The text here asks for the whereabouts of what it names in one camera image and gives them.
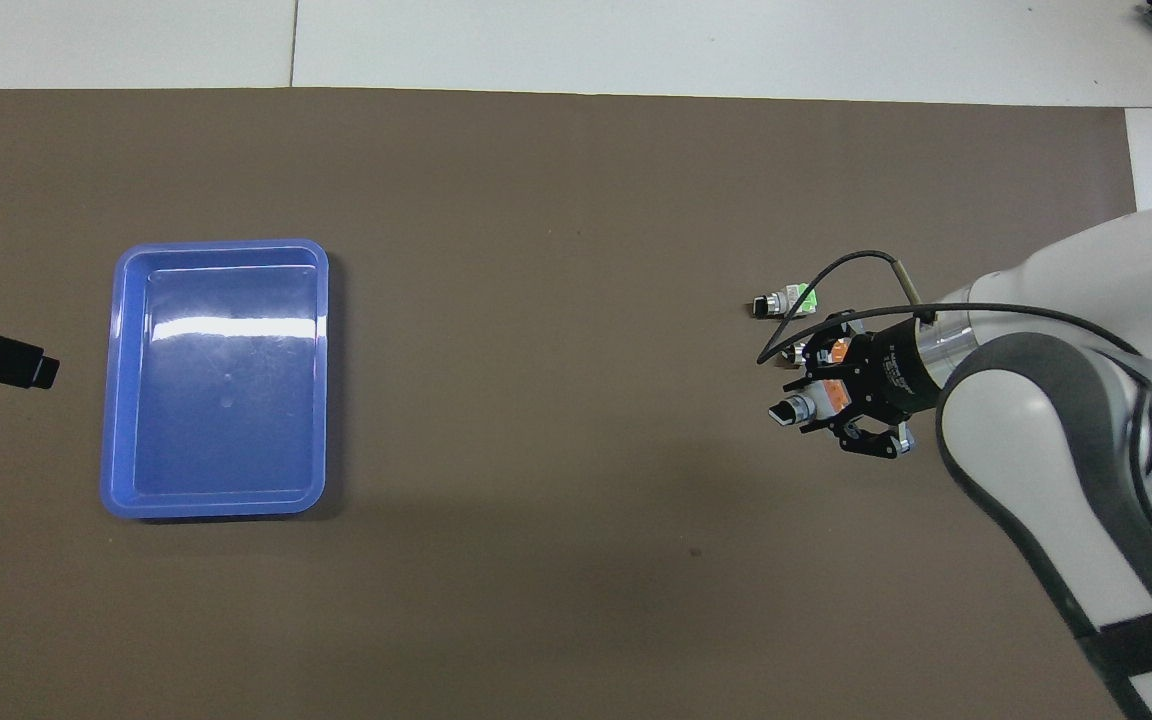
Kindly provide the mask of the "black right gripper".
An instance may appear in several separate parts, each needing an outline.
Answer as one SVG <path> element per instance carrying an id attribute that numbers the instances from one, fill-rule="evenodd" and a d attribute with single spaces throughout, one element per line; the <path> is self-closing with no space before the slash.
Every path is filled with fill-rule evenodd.
<path id="1" fill-rule="evenodd" d="M 918 320 L 910 318 L 882 332 L 864 332 L 851 313 L 829 314 L 826 327 L 810 331 L 803 347 L 803 374 L 785 389 L 810 382 L 841 381 L 861 411 L 804 420 L 803 433 L 828 430 L 846 454 L 895 460 L 914 450 L 910 416 L 937 406 L 941 386 L 918 350 Z M 861 427 L 878 420 L 882 430 Z"/>

